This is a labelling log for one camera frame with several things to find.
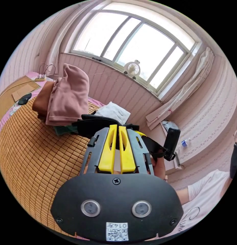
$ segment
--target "hand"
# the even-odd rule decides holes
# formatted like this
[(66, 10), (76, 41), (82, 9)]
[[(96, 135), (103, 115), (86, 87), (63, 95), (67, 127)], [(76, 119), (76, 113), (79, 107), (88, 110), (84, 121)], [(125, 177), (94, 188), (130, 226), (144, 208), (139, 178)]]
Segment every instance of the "hand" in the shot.
[(157, 162), (151, 157), (151, 163), (153, 166), (153, 172), (154, 175), (161, 178), (165, 179), (165, 165), (164, 165), (164, 157), (158, 158)]

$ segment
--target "green cloth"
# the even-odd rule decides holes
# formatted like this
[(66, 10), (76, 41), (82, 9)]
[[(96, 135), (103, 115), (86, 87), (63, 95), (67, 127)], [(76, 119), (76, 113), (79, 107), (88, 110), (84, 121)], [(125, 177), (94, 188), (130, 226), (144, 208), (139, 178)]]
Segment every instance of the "green cloth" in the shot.
[(77, 127), (73, 127), (72, 125), (69, 126), (53, 126), (56, 135), (61, 136), (66, 133), (78, 133)]

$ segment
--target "small white fan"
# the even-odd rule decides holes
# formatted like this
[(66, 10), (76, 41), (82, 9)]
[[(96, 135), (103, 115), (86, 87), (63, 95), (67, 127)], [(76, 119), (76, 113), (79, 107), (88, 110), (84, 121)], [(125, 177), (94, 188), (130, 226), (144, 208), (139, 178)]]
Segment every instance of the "small white fan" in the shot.
[(138, 77), (141, 73), (141, 68), (139, 64), (140, 62), (138, 60), (128, 62), (124, 66), (124, 74), (128, 74), (129, 76), (132, 76), (133, 79), (136, 79), (136, 76)]

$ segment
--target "woven mat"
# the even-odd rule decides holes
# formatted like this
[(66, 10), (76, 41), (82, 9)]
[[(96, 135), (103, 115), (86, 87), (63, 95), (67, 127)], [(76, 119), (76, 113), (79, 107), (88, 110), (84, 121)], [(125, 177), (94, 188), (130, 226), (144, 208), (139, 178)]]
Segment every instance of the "woven mat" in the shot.
[[(0, 132), (0, 170), (14, 197), (35, 220), (66, 234), (50, 208), (61, 185), (79, 174), (88, 139), (56, 136), (52, 127), (37, 119), (33, 101), (21, 106)], [(89, 113), (97, 109), (89, 102)]]
[(24, 76), (17, 79), (1, 93), (4, 94), (2, 96), (0, 95), (1, 96), (0, 97), (0, 121), (2, 117), (7, 113), (7, 111), (15, 104), (15, 101), (12, 97), (12, 93), (22, 88), (26, 84), (30, 85), (34, 90), (40, 88), (40, 86), (37, 83), (31, 81), (31, 79), (28, 78), (27, 76)]

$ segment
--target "window pane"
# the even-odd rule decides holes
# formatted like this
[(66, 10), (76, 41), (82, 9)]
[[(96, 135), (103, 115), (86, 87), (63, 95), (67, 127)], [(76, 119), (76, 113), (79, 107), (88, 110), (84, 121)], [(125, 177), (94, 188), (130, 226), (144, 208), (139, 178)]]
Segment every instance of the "window pane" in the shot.
[(128, 16), (98, 13), (86, 26), (74, 50), (100, 56), (116, 29)]
[(134, 18), (129, 19), (109, 45), (106, 53), (104, 54), (104, 58), (113, 60), (115, 54), (123, 44), (124, 40), (140, 22), (140, 20)]
[(172, 33), (189, 50), (195, 43), (195, 41), (176, 23), (150, 9), (127, 3), (111, 3), (105, 6), (103, 9), (124, 11), (149, 19)]
[(124, 66), (128, 62), (139, 60), (140, 77), (147, 80), (173, 45), (171, 39), (144, 24), (124, 49), (118, 64)]
[(173, 53), (169, 56), (169, 58), (162, 65), (162, 67), (159, 69), (157, 74), (154, 76), (154, 78), (150, 82), (150, 85), (153, 86), (154, 88), (158, 88), (158, 86), (166, 78), (169, 72), (173, 69), (173, 67), (178, 62), (178, 60), (181, 58), (182, 55), (183, 55), (183, 51), (179, 47), (176, 47)]

